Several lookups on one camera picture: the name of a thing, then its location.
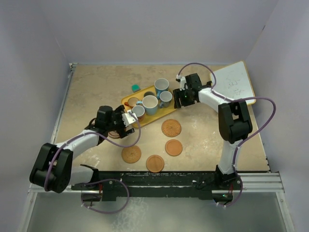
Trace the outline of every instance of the brown coaster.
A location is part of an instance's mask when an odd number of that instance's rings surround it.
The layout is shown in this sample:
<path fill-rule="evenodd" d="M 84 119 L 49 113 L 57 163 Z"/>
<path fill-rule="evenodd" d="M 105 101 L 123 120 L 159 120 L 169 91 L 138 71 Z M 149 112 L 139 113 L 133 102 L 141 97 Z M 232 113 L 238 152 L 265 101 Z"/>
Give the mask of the brown coaster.
<path fill-rule="evenodd" d="M 175 137 L 180 134 L 182 127 L 175 119 L 168 119 L 162 123 L 162 132 L 168 137 Z"/>
<path fill-rule="evenodd" d="M 135 163 L 141 157 L 141 151 L 138 146 L 125 147 L 121 152 L 122 159 L 127 163 Z"/>
<path fill-rule="evenodd" d="M 171 156 L 177 156 L 183 151 L 183 145 L 178 140 L 171 139 L 165 144 L 165 151 Z"/>
<path fill-rule="evenodd" d="M 152 155 L 146 161 L 147 169 L 152 173 L 158 173 L 164 168 L 164 160 L 161 156 Z"/>
<path fill-rule="evenodd" d="M 108 132 L 108 136 L 110 136 L 113 139 L 119 139 L 120 138 L 119 134 L 115 131 Z"/>

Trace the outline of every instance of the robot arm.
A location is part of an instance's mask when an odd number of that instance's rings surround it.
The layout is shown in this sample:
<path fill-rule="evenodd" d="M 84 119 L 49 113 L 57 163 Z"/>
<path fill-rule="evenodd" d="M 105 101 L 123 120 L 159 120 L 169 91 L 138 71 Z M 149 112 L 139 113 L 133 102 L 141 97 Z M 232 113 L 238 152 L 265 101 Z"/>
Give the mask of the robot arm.
<path fill-rule="evenodd" d="M 222 177 L 222 181 L 231 180 L 234 174 L 233 158 L 238 144 L 252 132 L 252 123 L 245 101 L 230 102 L 214 95 L 211 91 L 211 82 L 202 85 L 199 76 L 195 74 L 186 77 L 176 76 L 180 82 L 180 88 L 173 91 L 175 108 L 204 103 L 218 113 L 219 132 L 224 140 L 222 155 L 216 171 Z M 240 148 L 236 154 L 235 168 Z"/>
<path fill-rule="evenodd" d="M 136 122 L 135 118 L 125 113 L 122 105 L 115 110 L 109 106 L 101 106 L 94 124 L 90 122 L 85 130 L 76 136 L 76 139 L 69 139 L 55 145 L 46 143 L 41 147 L 30 174 L 30 182 L 44 187 L 49 165 L 55 153 L 64 146 L 53 164 L 48 180 L 48 190 L 60 193 L 67 185 L 88 183 L 96 179 L 97 169 L 87 165 L 72 167 L 73 159 L 102 143 L 104 139 L 100 135 L 107 137 L 108 132 L 116 131 L 120 138 L 124 138 L 133 133 L 134 129 L 126 128 L 134 122 Z"/>

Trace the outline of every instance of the gray floor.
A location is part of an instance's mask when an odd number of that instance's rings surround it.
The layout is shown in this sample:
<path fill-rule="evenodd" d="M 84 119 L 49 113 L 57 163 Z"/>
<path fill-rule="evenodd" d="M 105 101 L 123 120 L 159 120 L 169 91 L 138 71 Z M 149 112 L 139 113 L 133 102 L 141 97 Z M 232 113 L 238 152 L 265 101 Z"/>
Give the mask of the gray floor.
<path fill-rule="evenodd" d="M 114 210 L 116 202 L 97 209 Z M 131 198 L 120 213 L 102 215 L 81 207 L 79 193 L 39 193 L 29 232 L 284 232 L 275 193 L 243 193 L 228 208 L 193 198 Z"/>

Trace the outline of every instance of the light blue mug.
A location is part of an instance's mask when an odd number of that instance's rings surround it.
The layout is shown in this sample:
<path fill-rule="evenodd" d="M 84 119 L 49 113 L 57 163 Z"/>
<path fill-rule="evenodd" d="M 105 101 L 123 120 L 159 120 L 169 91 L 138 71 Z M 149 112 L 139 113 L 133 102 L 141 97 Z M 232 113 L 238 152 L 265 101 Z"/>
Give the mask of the light blue mug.
<path fill-rule="evenodd" d="M 168 92 L 168 91 L 164 91 L 160 94 L 160 100 L 161 103 L 159 104 L 159 108 L 167 108 L 169 107 L 171 101 L 172 101 L 173 95 Z"/>
<path fill-rule="evenodd" d="M 155 115 L 158 110 L 158 99 L 156 96 L 148 95 L 142 101 L 136 102 L 136 105 L 142 105 L 147 115 Z"/>
<path fill-rule="evenodd" d="M 156 98 L 160 99 L 160 94 L 169 89 L 169 81 L 164 78 L 159 78 L 154 82 Z"/>

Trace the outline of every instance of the cable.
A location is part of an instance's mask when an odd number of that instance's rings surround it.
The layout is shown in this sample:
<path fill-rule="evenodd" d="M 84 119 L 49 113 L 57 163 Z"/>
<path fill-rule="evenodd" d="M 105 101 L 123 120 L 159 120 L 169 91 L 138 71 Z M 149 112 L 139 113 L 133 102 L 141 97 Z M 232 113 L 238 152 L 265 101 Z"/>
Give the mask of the cable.
<path fill-rule="evenodd" d="M 243 182 L 242 182 L 241 177 L 240 177 L 240 175 L 238 174 L 238 172 L 237 172 L 237 170 L 236 170 L 236 168 L 235 168 L 237 151 L 238 151 L 238 149 L 239 149 L 246 141 L 248 141 L 249 139 L 251 139 L 252 137 L 254 137 L 255 135 L 257 135 L 259 132 L 261 132 L 261 131 L 268 125 L 268 123 L 273 119 L 273 117 L 274 117 L 274 115 L 275 115 L 275 113 L 276 113 L 277 107 L 276 107 L 275 102 L 274 102 L 272 99 L 267 98 L 267 97 L 248 97 L 248 98 L 240 98 L 240 99 L 234 100 L 234 99 L 226 98 L 225 96 L 223 96 L 223 95 L 217 93 L 217 92 L 213 89 L 213 88 L 216 86 L 216 84 L 217 84 L 216 76 L 215 76 L 214 72 L 213 72 L 207 65 L 204 65 L 204 64 L 202 64 L 202 63 L 193 62 L 193 63 L 186 64 L 185 66 L 183 66 L 183 67 L 180 69 L 178 75 L 180 75 L 180 73 L 182 72 L 182 70 L 183 70 L 185 67 L 187 67 L 187 66 L 189 66 L 189 65 L 191 65 L 191 64 L 201 65 L 201 66 L 207 68 L 207 69 L 211 72 L 211 74 L 213 75 L 213 82 L 214 82 L 214 84 L 211 86 L 211 92 L 212 92 L 215 96 L 217 96 L 217 97 L 219 97 L 219 98 L 221 98 L 221 99 L 223 99 L 223 100 L 226 100 L 226 101 L 228 101 L 228 102 L 241 102 L 241 101 L 258 100 L 258 99 L 260 99 L 260 100 L 267 100 L 267 101 L 271 102 L 272 105 L 273 105 L 273 111 L 272 111 L 272 113 L 271 113 L 269 119 L 268 119 L 256 132 L 254 132 L 252 135 L 250 135 L 250 136 L 249 136 L 248 138 L 246 138 L 245 140 L 241 141 L 241 142 L 238 144 L 238 146 L 236 147 L 236 149 L 235 149 L 235 152 L 234 152 L 234 155 L 233 155 L 233 162 L 232 162 L 232 165 L 233 165 L 233 170 L 234 170 L 236 176 L 240 179 L 240 192 L 239 192 L 238 196 L 235 198 L 235 200 L 233 200 L 233 201 L 232 201 L 230 204 L 228 204 L 228 205 L 224 205 L 224 207 L 226 207 L 226 206 L 231 206 L 231 205 L 233 205 L 233 204 L 240 198 L 240 196 L 241 196 L 241 194 L 242 194 L 242 189 L 243 189 Z"/>
<path fill-rule="evenodd" d="M 126 205 L 129 203 L 129 200 L 130 200 L 129 189 L 128 189 L 127 186 L 126 186 L 123 182 L 121 182 L 120 180 L 117 180 L 117 179 L 105 179 L 105 180 L 100 180 L 100 181 L 97 181 L 97 182 L 86 183 L 86 184 L 84 184 L 84 185 L 85 185 L 85 186 L 87 186 L 87 185 L 96 185 L 96 184 L 100 184 L 100 183 L 107 182 L 107 181 L 116 181 L 116 182 L 122 184 L 123 187 L 125 187 L 125 189 L 126 189 L 126 203 L 125 203 L 120 209 L 117 209 L 117 210 L 115 210 L 115 211 L 102 211 L 102 210 L 98 210 L 98 209 L 92 208 L 92 207 L 90 207 L 90 206 L 88 206 L 88 205 L 85 205 L 85 203 L 84 203 L 84 201 L 83 201 L 83 199 L 82 199 L 82 196 L 81 196 L 81 201 L 82 201 L 82 204 L 83 204 L 84 207 L 86 207 L 87 209 L 90 209 L 90 210 L 92 210 L 92 211 L 95 211 L 95 212 L 97 212 L 97 213 L 101 213 L 101 214 L 115 214 L 115 213 L 120 212 L 121 210 L 123 210 L 123 209 L 126 207 Z"/>
<path fill-rule="evenodd" d="M 46 178 L 45 178 L 45 182 L 44 182 L 44 190 L 45 190 L 46 192 L 48 191 L 49 177 L 50 177 L 50 174 L 51 174 L 51 172 L 52 172 L 52 168 L 53 168 L 54 162 L 55 162 L 55 160 L 57 159 L 57 157 L 59 156 L 61 150 L 64 149 L 67 145 L 69 145 L 69 144 L 72 143 L 73 141 L 75 141 L 76 139 L 79 139 L 79 138 L 81 138 L 81 137 L 83 137 L 83 136 L 85 136 L 85 135 L 88 135 L 88 134 L 95 134 L 95 135 L 97 135 L 97 136 L 103 138 L 104 140 L 110 142 L 111 144 L 114 144 L 114 145 L 119 146 L 119 147 L 131 147 L 131 146 L 134 146 L 134 145 L 140 140 L 141 129 L 140 129 L 140 123 L 139 123 L 138 119 L 137 119 L 131 112 L 129 112 L 129 114 L 136 120 L 137 125 L 138 125 L 138 127 L 139 127 L 139 135 L 138 135 L 136 141 L 135 141 L 133 144 L 131 144 L 131 145 L 129 145 L 129 146 L 120 145 L 120 144 L 117 144 L 117 143 L 113 142 L 112 140 L 108 139 L 108 138 L 105 137 L 104 135 L 101 135 L 101 134 L 96 133 L 96 132 L 87 132 L 87 133 L 84 133 L 84 134 L 79 134 L 79 135 L 77 135 L 77 136 L 75 136 L 75 137 L 69 139 L 66 143 L 64 143 L 64 144 L 57 150 L 57 152 L 55 153 L 55 155 L 54 155 L 52 161 L 51 161 L 50 164 L 49 164 L 48 171 L 47 171 Z"/>

